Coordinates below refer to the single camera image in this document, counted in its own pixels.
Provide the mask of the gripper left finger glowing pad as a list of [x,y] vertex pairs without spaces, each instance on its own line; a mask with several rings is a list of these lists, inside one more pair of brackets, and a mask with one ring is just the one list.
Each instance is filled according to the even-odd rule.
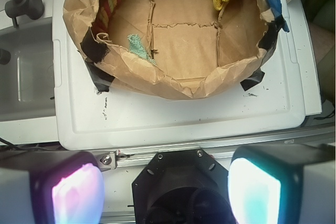
[[103,205],[92,153],[1,153],[1,223],[99,223]]

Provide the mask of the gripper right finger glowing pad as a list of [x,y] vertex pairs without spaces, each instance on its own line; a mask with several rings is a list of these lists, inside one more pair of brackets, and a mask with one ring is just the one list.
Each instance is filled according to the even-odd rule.
[[335,223],[335,146],[240,146],[228,195],[238,223]]

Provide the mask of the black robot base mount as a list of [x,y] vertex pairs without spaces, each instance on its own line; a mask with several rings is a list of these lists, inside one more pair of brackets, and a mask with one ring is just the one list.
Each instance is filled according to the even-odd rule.
[[236,223],[228,170],[204,150],[159,152],[132,182],[136,223]]

